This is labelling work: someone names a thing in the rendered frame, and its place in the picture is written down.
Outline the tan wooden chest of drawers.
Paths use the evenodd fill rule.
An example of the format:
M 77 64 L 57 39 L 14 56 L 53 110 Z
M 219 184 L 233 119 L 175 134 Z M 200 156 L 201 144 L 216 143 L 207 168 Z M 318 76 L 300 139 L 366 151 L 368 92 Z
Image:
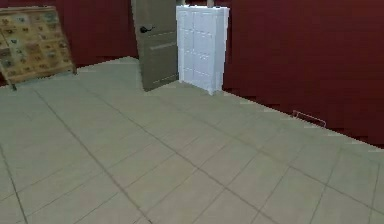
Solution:
M 77 68 L 55 6 L 0 8 L 0 74 L 13 91 L 67 71 Z

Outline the white panelled cupboard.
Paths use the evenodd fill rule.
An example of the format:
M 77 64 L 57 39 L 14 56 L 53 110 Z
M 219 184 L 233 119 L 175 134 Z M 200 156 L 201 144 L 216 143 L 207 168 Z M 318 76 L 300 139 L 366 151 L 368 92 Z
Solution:
M 222 90 L 229 7 L 176 7 L 179 80 L 213 95 Z

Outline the grey-brown room door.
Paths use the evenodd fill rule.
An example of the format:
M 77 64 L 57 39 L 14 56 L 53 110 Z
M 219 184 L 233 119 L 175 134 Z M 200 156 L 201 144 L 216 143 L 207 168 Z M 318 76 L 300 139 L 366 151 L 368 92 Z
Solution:
M 142 86 L 151 91 L 178 79 L 176 0 L 131 0 Z M 155 28 L 140 33 L 140 27 Z

